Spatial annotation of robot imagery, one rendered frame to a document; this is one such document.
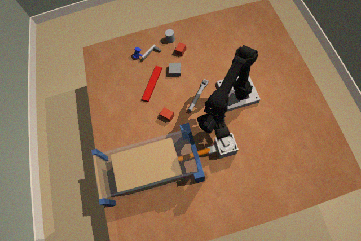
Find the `red rectangular bar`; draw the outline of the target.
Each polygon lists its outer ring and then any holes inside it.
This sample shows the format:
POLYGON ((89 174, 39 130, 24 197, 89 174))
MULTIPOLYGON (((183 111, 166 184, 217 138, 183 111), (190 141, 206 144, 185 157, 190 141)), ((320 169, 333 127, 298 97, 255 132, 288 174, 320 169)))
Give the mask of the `red rectangular bar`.
POLYGON ((161 73, 161 70, 162 70, 162 67, 159 67, 159 66, 155 66, 154 70, 153 70, 153 73, 152 73, 152 76, 149 80, 149 83, 146 87, 146 90, 143 94, 143 97, 142 97, 142 100, 143 101, 146 101, 146 102, 149 102, 150 100, 150 97, 153 93, 153 90, 155 88, 155 85, 156 85, 156 82, 159 78, 159 75, 161 73))

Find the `red cube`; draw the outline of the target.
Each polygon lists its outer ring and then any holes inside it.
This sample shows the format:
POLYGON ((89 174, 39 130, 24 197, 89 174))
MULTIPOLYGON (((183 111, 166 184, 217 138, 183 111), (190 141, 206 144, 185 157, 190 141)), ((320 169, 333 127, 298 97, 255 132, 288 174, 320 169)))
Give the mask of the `red cube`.
POLYGON ((179 42, 178 46, 175 49, 175 54, 179 56, 183 56, 185 51, 186 51, 186 45, 179 42))
POLYGON ((174 112, 172 112, 172 111, 170 111, 170 110, 168 110, 167 108, 164 107, 163 110, 160 113, 160 116, 163 119, 171 122, 172 118, 174 117, 174 112))

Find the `grey cylinder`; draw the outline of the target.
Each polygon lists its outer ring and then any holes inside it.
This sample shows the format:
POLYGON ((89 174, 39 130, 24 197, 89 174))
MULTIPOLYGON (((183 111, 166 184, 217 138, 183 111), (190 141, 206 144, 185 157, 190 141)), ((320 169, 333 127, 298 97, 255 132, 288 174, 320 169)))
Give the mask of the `grey cylinder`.
POLYGON ((173 43, 175 41, 174 31, 172 29, 166 30, 165 36, 168 43, 173 43))

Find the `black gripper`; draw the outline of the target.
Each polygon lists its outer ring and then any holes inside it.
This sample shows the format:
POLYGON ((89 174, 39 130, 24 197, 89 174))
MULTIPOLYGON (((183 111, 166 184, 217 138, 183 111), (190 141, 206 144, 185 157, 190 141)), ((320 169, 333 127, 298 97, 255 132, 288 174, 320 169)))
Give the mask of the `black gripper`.
POLYGON ((226 127, 225 117, 226 115, 221 120, 218 120, 218 124, 214 128, 217 139, 226 138, 230 135, 228 127, 226 127))

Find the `crank handle with blue knob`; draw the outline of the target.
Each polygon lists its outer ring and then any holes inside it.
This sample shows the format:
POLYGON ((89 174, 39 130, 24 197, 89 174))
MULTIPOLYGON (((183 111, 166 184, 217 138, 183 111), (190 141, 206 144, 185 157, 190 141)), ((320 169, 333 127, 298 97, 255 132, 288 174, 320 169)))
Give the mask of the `crank handle with blue knob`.
POLYGON ((158 52, 161 52, 161 49, 159 49, 158 47, 156 47, 156 45, 153 45, 144 55, 140 54, 141 48, 139 47, 135 47, 135 53, 133 55, 134 58, 138 59, 139 56, 142 57, 142 59, 144 60, 153 50, 156 50, 158 52))

